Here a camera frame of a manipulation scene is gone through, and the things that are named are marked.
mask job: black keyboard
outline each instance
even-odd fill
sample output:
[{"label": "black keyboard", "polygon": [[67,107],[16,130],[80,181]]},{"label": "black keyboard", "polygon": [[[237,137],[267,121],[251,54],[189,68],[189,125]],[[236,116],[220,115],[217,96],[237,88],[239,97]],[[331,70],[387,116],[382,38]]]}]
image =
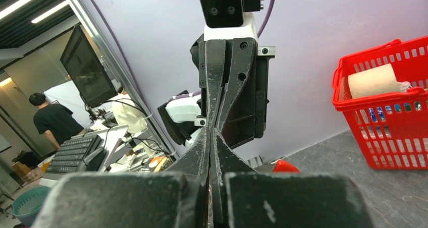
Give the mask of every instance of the black keyboard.
[{"label": "black keyboard", "polygon": [[101,138],[97,135],[64,142],[46,169],[46,173],[68,174],[76,172],[80,162],[96,150],[100,142]]}]

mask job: glass door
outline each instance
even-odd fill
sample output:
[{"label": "glass door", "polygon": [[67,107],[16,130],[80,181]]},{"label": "glass door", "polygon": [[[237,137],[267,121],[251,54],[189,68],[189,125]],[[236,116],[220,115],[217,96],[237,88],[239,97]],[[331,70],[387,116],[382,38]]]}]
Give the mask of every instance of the glass door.
[{"label": "glass door", "polygon": [[37,151],[45,156],[55,150],[51,142],[34,126],[33,117],[37,112],[28,97],[6,73],[0,74],[0,114],[9,120],[17,132]]}]

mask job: black t-shirt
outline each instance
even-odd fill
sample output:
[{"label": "black t-shirt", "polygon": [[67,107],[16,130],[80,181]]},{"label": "black t-shirt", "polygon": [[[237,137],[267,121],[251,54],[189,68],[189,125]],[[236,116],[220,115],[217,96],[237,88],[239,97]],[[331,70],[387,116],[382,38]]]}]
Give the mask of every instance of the black t-shirt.
[{"label": "black t-shirt", "polygon": [[58,144],[61,145],[84,129],[71,117],[72,114],[73,112],[68,108],[54,103],[39,109],[34,115],[33,121],[39,134],[50,130]]}]

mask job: blue basket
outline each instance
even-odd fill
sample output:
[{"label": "blue basket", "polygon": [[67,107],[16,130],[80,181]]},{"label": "blue basket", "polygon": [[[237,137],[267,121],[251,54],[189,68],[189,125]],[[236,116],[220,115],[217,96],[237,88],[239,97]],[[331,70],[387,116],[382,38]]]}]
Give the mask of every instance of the blue basket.
[{"label": "blue basket", "polygon": [[50,188],[37,186],[21,194],[12,204],[12,215],[23,225],[32,226]]}]

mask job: red object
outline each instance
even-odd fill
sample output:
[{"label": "red object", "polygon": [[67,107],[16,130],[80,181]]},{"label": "red object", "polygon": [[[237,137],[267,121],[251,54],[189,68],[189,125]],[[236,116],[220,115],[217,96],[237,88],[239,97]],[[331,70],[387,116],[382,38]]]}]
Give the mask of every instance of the red object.
[{"label": "red object", "polygon": [[279,160],[277,161],[277,164],[275,165],[273,172],[281,173],[281,172],[300,172],[300,171],[292,164],[283,160]]},{"label": "red object", "polygon": [[[428,36],[403,43],[396,39],[339,61],[332,102],[343,112],[371,168],[428,169],[427,47]],[[351,99],[348,76],[387,63],[398,82],[408,81],[414,87],[407,93]]]}]

